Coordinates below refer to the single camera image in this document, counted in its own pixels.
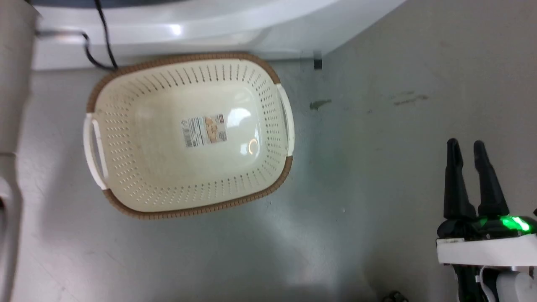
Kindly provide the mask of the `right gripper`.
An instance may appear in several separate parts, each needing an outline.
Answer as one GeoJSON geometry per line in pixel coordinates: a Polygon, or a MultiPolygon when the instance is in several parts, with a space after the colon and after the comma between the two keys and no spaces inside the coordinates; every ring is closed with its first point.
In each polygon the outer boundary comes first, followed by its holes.
{"type": "Polygon", "coordinates": [[[447,141],[443,207],[444,218],[450,220],[438,228],[438,262],[465,266],[536,266],[536,220],[509,215],[485,144],[476,140],[473,149],[481,193],[478,214],[482,217],[477,217],[469,201],[461,149],[458,140],[451,138],[447,141]]]}

